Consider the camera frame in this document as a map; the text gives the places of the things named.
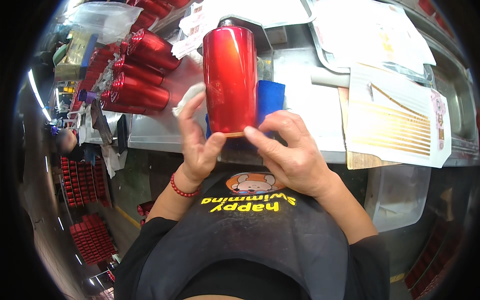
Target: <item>plastic bin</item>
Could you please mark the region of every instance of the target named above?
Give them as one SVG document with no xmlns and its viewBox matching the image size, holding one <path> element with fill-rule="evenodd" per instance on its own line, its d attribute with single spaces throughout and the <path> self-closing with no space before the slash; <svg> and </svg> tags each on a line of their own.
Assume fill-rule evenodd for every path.
<svg viewBox="0 0 480 300">
<path fill-rule="evenodd" d="M 378 232 L 418 222 L 427 200 L 430 167 L 385 166 L 368 172 L 365 210 Z"/>
</svg>

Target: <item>clear plastic wrap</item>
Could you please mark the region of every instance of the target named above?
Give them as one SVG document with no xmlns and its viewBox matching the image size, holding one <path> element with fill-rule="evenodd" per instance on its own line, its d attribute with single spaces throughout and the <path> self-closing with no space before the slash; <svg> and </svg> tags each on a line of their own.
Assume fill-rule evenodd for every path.
<svg viewBox="0 0 480 300">
<path fill-rule="evenodd" d="M 87 2 L 67 18 L 66 24 L 98 34 L 102 44 L 125 38 L 143 9 L 119 2 Z"/>
</svg>

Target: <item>concrete floor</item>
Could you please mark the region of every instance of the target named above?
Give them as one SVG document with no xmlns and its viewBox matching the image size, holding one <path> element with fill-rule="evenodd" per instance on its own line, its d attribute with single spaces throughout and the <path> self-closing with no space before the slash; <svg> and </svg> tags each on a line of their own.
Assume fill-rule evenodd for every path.
<svg viewBox="0 0 480 300">
<path fill-rule="evenodd" d="M 125 169 L 117 171 L 111 180 L 112 202 L 135 222 L 140 222 L 142 218 L 136 211 L 137 205 L 156 199 L 183 159 L 180 154 L 138 149 L 128 151 Z M 217 165 L 218 169 L 231 167 L 229 164 Z M 329 167 L 339 174 L 348 189 L 363 205 L 368 171 L 366 169 L 348 170 L 344 165 Z M 131 220 L 127 220 L 115 210 L 100 208 L 99 213 L 107 220 L 120 253 L 125 254 L 138 236 L 139 229 L 132 224 Z M 390 252 L 390 276 L 405 273 L 413 266 L 430 235 L 436 218 L 435 213 L 425 209 L 420 221 L 416 224 L 380 234 Z M 390 299 L 411 299 L 402 281 L 392 283 L 391 287 Z"/>
</svg>

